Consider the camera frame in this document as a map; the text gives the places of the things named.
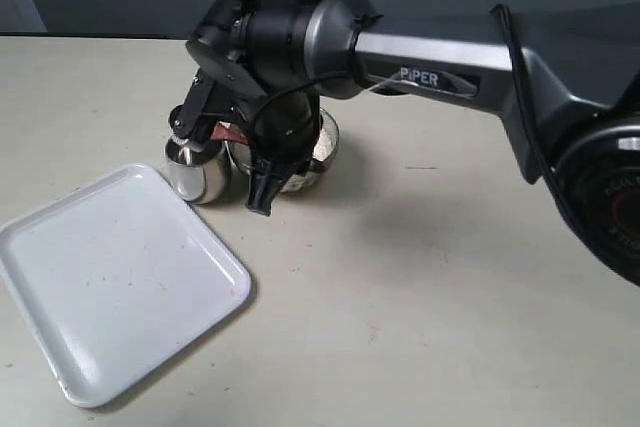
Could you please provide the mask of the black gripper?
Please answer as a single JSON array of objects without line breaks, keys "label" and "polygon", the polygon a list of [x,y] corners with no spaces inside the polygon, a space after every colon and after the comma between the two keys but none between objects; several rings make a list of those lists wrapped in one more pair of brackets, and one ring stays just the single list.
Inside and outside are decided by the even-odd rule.
[{"label": "black gripper", "polygon": [[270,98],[249,124],[251,149],[246,207],[269,217],[289,179],[308,167],[319,137],[319,97],[306,90]]}]

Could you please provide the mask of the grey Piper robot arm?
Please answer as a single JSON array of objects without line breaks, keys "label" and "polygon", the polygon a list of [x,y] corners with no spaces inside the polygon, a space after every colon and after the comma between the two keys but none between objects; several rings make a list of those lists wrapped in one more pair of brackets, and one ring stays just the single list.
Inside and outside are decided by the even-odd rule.
[{"label": "grey Piper robot arm", "polygon": [[216,0],[187,41],[198,71],[170,116],[194,149],[219,122],[251,152],[247,206],[311,164],[322,98],[371,90],[495,115],[601,262],[639,280],[639,7],[396,19],[368,0]]}]

